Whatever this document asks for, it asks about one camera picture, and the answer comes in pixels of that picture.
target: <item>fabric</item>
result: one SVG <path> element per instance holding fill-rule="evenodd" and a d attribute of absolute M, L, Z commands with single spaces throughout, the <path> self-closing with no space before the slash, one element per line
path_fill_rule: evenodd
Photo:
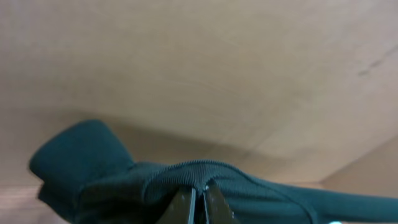
<path fill-rule="evenodd" d="M 181 186 L 214 180 L 241 223 L 398 222 L 398 199 L 276 184 L 217 161 L 134 163 L 98 120 L 76 124 L 30 161 L 39 199 L 71 223 L 155 223 Z"/>

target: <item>dark mark on wall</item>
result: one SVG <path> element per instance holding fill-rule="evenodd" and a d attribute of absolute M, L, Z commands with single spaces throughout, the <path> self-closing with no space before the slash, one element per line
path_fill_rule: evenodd
<path fill-rule="evenodd" d="M 369 74 L 372 70 L 380 66 L 386 59 L 388 59 L 392 54 L 398 51 L 398 45 L 395 45 L 393 48 L 388 50 L 385 54 L 382 55 L 381 58 L 377 59 L 376 61 L 372 62 L 368 68 L 358 72 L 358 76 L 365 76 Z"/>

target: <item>beige surface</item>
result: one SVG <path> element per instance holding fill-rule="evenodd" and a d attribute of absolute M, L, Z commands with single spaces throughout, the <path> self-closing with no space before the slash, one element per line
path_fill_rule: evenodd
<path fill-rule="evenodd" d="M 139 160 L 319 181 L 398 134 L 397 12 L 373 0 L 2 0 L 0 185 L 37 183 L 28 158 L 85 118 Z"/>
<path fill-rule="evenodd" d="M 398 137 L 327 178 L 327 189 L 398 198 Z"/>

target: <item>dark metal object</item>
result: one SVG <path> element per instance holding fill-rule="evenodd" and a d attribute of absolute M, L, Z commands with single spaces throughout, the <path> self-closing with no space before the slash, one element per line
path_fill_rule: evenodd
<path fill-rule="evenodd" d="M 206 224 L 239 224 L 234 212 L 231 211 L 223 194 L 215 184 L 206 186 L 203 199 Z"/>
<path fill-rule="evenodd" d="M 193 224 L 195 202 L 195 189 L 180 189 L 156 224 Z"/>

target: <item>garment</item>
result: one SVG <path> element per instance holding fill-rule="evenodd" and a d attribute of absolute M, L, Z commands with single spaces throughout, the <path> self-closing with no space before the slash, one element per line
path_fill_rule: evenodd
<path fill-rule="evenodd" d="M 398 222 L 395 198 L 277 184 L 218 161 L 135 163 L 98 120 L 55 136 L 30 169 L 44 181 L 39 199 L 71 223 L 155 223 L 179 187 L 194 187 L 199 197 L 210 180 L 241 223 Z"/>

